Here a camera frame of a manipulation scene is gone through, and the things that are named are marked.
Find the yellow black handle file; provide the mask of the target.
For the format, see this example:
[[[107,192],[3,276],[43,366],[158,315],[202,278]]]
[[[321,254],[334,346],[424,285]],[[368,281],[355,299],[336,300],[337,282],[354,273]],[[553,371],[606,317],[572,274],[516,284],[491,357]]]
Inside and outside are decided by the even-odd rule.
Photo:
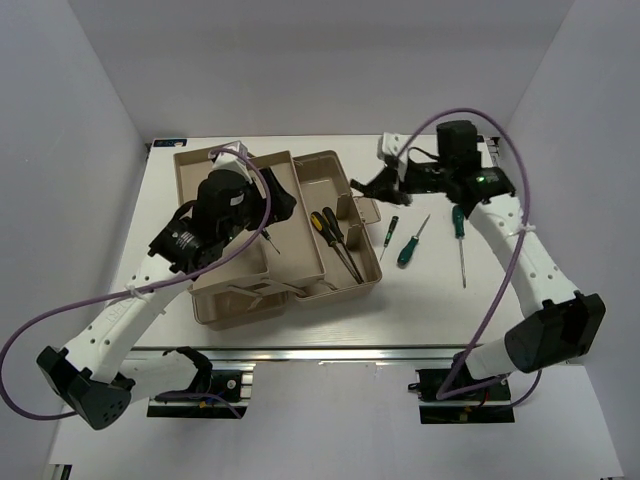
[[[340,251],[340,248],[338,247],[337,238],[335,237],[335,235],[330,230],[329,223],[324,218],[324,216],[321,213],[319,213],[318,211],[313,211],[311,213],[311,215],[310,215],[310,220],[311,220],[311,224],[313,225],[315,230],[325,240],[327,245],[334,250],[334,252],[338,256],[338,258],[344,264],[344,266],[349,271],[349,273],[354,278],[354,280],[357,283],[360,283],[359,277],[357,276],[355,270],[352,268],[352,266],[350,265],[349,261],[343,255],[343,253]]]

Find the yellow black long screwdriver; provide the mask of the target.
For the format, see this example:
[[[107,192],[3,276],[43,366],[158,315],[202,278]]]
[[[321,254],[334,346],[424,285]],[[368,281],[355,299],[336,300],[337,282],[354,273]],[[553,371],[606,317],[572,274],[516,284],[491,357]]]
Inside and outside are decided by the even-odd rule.
[[[337,216],[334,212],[334,210],[328,206],[324,207],[322,209],[322,215],[324,217],[324,219],[326,220],[328,226],[329,226],[329,230],[331,231],[331,233],[333,234],[334,238],[337,240],[337,242],[342,246],[344,253],[346,254],[347,259],[349,260],[351,267],[354,271],[354,274],[357,278],[357,281],[362,284],[364,282],[364,278],[361,275],[361,272],[353,258],[353,256],[351,255],[347,244],[346,244],[346,239],[345,239],[345,235],[343,234]]]

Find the beige cantilever toolbox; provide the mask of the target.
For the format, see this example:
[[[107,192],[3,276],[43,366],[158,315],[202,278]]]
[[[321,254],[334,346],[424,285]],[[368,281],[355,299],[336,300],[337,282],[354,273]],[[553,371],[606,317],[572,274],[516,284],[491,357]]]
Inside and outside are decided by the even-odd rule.
[[[327,150],[294,157],[282,151],[253,163],[271,168],[297,200],[289,220],[267,229],[281,254],[259,238],[229,263],[200,277],[189,289],[196,321],[223,330],[279,316],[292,303],[315,308],[370,293],[382,271],[366,227],[381,215],[374,201],[352,193],[338,154]],[[362,284],[310,223],[310,214],[326,206],[337,216]]]

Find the green handle long screwdriver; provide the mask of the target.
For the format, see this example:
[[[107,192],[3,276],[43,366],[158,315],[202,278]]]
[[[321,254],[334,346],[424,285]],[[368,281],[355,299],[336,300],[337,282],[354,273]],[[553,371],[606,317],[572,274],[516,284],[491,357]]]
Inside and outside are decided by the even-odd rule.
[[[452,215],[452,223],[454,227],[455,238],[458,242],[462,286],[464,289],[466,289],[467,277],[466,277],[466,265],[465,265],[465,257],[464,257],[465,216],[462,208],[459,205],[453,206],[451,215]]]

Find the large green handle screwdriver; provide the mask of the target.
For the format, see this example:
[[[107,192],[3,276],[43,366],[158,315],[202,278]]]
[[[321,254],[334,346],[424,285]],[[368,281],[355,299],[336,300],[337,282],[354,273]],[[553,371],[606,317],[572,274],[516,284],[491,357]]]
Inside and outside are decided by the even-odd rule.
[[[408,242],[406,243],[406,245],[401,249],[401,251],[398,254],[397,260],[396,260],[396,265],[401,268],[404,269],[408,266],[408,264],[410,263],[414,251],[419,243],[419,239],[420,236],[424,230],[424,228],[426,227],[427,223],[430,220],[431,215],[428,215],[424,221],[422,222],[420,228],[417,230],[417,232],[411,236],[411,238],[408,240]]]

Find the small black green precision screwdriver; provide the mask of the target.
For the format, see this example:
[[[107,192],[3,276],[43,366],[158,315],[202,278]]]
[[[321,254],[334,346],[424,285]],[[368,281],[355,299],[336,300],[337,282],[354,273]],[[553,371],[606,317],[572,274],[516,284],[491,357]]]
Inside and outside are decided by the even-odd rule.
[[[277,254],[281,254],[280,250],[276,247],[271,235],[269,234],[269,232],[267,231],[267,229],[263,229],[261,231],[261,235],[263,236],[263,238],[273,247],[273,249],[276,251]]]

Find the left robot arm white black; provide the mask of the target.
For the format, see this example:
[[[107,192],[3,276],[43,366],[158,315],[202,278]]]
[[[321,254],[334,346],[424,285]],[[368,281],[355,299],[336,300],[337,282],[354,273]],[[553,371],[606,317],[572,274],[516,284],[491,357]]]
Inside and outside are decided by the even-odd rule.
[[[214,169],[195,199],[180,206],[149,245],[127,297],[113,301],[62,348],[45,348],[36,363],[49,385],[89,426],[102,430],[133,402],[211,393],[210,361],[191,347],[168,350],[144,366],[124,367],[131,348],[164,309],[218,261],[243,231],[288,220],[297,201],[270,168],[260,171],[263,197],[253,180]]]

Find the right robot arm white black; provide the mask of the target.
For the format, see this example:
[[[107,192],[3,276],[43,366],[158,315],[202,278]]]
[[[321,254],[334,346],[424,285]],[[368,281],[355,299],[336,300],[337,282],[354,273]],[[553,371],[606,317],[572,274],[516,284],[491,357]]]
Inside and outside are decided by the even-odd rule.
[[[586,355],[606,308],[598,294],[581,293],[561,272],[529,222],[524,195],[506,173],[484,165],[475,125],[443,122],[436,136],[436,155],[418,163],[409,158],[411,137],[382,134],[378,157],[383,169],[370,182],[352,181],[351,186],[366,198],[395,205],[408,205],[418,194],[444,194],[503,267],[503,285],[514,289],[522,321],[485,344],[476,332],[436,393],[439,400],[472,399],[513,372],[538,372]]]

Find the blue label sticker left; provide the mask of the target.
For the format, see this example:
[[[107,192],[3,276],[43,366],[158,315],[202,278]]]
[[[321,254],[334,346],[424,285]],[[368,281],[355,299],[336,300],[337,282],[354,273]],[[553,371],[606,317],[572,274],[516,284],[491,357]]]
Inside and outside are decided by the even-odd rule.
[[[153,148],[179,148],[187,144],[186,139],[155,139]]]

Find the aluminium front rail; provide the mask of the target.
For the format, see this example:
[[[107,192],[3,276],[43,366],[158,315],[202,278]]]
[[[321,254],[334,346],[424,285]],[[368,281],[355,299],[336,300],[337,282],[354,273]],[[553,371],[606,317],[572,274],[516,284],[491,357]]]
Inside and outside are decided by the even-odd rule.
[[[408,361],[440,362],[448,365],[462,346],[401,346],[401,347],[291,347],[291,348],[195,348],[212,361]]]

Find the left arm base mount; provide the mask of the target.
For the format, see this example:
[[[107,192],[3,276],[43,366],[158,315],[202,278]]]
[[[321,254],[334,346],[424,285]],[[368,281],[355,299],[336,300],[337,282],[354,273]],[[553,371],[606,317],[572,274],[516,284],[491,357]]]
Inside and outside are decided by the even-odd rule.
[[[253,385],[249,367],[214,369],[209,376],[207,396],[189,396],[148,402],[148,418],[165,419],[241,419],[248,408]]]

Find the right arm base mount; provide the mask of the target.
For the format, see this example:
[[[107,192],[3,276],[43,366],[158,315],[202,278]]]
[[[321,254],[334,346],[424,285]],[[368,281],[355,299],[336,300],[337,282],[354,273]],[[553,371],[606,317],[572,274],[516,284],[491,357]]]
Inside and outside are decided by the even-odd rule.
[[[447,369],[420,369],[407,390],[416,394],[423,425],[481,425],[515,422],[511,390],[506,380],[484,389],[437,400],[436,393]]]

